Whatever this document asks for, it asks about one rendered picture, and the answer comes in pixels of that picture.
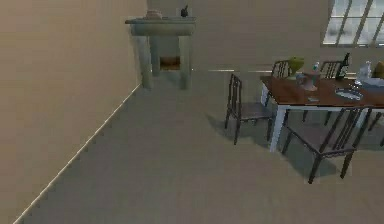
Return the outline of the grey stone fireplace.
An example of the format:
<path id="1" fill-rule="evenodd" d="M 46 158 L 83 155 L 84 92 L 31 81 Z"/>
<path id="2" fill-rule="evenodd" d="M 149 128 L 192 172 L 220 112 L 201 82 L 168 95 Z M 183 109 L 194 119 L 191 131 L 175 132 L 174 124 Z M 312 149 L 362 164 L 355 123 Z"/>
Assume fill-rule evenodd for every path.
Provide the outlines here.
<path id="1" fill-rule="evenodd" d="M 178 38 L 180 53 L 179 86 L 181 89 L 189 89 L 192 72 L 191 38 L 196 27 L 196 18 L 134 18 L 127 19 L 125 24 L 130 26 L 131 35 L 136 36 L 138 40 L 142 86 L 152 89 L 153 77 L 160 73 L 157 38 L 175 36 Z"/>

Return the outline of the brown dining table white legs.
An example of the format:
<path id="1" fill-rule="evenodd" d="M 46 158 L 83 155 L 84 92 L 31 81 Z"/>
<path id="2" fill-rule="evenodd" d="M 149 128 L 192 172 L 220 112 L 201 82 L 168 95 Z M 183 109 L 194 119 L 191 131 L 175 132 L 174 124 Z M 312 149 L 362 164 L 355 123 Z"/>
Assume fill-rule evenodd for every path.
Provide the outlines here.
<path id="1" fill-rule="evenodd" d="M 359 101 L 348 100 L 338 96 L 337 88 L 348 88 L 354 84 L 352 79 L 336 81 L 334 79 L 320 79 L 317 81 L 316 91 L 306 91 L 295 80 L 280 79 L 273 76 L 261 76 L 262 92 L 261 103 L 266 105 L 267 98 L 272 97 L 277 104 L 277 112 L 271 135 L 269 150 L 274 152 L 280 138 L 284 118 L 288 109 L 292 110 L 316 110 L 316 111 L 340 111 L 342 108 L 361 106 L 365 110 L 361 113 L 357 125 L 362 126 L 367 116 L 367 108 L 373 112 L 384 112 L 384 92 L 372 92 L 359 89 L 363 95 Z"/>

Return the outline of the green leafy plant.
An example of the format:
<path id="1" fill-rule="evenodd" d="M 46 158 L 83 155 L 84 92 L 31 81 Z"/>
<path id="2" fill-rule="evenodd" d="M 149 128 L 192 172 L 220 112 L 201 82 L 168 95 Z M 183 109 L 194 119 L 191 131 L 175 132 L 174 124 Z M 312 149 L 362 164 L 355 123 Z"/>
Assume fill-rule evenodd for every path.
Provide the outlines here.
<path id="1" fill-rule="evenodd" d="M 289 78 L 293 78 L 297 71 L 300 70 L 304 65 L 304 59 L 302 57 L 291 57 L 288 59 L 288 66 L 290 68 Z"/>

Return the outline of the pink vase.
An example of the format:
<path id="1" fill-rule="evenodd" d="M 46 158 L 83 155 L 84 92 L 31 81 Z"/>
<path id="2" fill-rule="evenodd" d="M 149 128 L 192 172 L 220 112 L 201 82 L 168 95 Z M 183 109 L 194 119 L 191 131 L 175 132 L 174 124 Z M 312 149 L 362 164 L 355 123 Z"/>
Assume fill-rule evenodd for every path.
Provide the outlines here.
<path id="1" fill-rule="evenodd" d="M 320 78 L 319 72 L 304 72 L 302 87 L 306 91 L 316 91 L 317 87 L 315 86 L 315 83 L 319 78 Z"/>

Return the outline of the grey plate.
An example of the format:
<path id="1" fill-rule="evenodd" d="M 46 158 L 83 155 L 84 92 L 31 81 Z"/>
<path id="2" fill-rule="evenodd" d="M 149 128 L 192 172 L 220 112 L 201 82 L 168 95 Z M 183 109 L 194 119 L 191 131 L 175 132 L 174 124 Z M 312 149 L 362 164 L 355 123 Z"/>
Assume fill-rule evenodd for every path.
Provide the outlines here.
<path id="1" fill-rule="evenodd" d="M 363 94 L 359 91 L 353 90 L 353 89 L 345 89 L 345 88 L 338 88 L 335 90 L 335 94 L 344 97 L 350 100 L 361 100 L 363 98 Z"/>

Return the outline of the dark wine bottle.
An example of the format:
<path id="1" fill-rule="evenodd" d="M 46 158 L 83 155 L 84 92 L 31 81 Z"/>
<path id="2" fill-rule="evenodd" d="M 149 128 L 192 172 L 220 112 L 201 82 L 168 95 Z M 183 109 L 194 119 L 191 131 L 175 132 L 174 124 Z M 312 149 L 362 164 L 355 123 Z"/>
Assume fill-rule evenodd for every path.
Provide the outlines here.
<path id="1" fill-rule="evenodd" d="M 345 78 L 345 76 L 347 74 L 348 67 L 349 67 L 349 57 L 350 57 L 350 53 L 347 53 L 345 55 L 342 63 L 340 64 L 340 68 L 339 68 L 338 73 L 335 76 L 336 80 L 343 80 Z"/>

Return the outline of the clear glass jug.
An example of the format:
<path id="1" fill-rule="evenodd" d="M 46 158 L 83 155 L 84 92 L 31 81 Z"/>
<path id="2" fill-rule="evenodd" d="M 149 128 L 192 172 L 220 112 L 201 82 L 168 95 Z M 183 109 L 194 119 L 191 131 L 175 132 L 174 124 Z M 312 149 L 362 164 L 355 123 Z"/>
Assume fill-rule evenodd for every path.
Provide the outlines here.
<path id="1" fill-rule="evenodd" d="M 359 69 L 359 72 L 356 74 L 355 84 L 361 85 L 363 81 L 370 77 L 371 74 L 371 62 L 366 61 Z"/>

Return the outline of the pale blue folded cloth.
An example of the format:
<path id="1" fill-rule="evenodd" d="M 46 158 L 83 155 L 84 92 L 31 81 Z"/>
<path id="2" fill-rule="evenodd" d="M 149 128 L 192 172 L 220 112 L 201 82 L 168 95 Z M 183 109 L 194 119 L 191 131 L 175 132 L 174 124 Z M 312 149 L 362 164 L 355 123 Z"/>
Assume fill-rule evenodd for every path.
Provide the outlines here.
<path id="1" fill-rule="evenodd" d="M 381 78 L 367 78 L 362 81 L 364 88 L 384 88 L 384 79 Z"/>

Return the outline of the yellow-brown round object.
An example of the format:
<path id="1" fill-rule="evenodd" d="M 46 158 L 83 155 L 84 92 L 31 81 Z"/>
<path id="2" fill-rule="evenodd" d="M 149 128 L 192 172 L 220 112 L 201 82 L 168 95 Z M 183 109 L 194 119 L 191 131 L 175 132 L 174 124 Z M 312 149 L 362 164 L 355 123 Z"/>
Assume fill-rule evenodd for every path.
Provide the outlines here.
<path id="1" fill-rule="evenodd" d="M 377 63 L 374 71 L 372 72 L 372 77 L 384 79 L 384 62 L 383 61 L 379 61 Z"/>

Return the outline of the window with grey frame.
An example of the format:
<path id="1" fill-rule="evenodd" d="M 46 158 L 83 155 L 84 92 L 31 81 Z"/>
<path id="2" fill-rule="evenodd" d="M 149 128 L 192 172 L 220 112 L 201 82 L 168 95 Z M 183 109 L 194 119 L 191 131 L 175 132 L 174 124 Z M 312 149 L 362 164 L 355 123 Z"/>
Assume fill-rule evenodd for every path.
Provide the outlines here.
<path id="1" fill-rule="evenodd" d="M 322 45 L 384 48 L 384 0 L 329 0 Z"/>

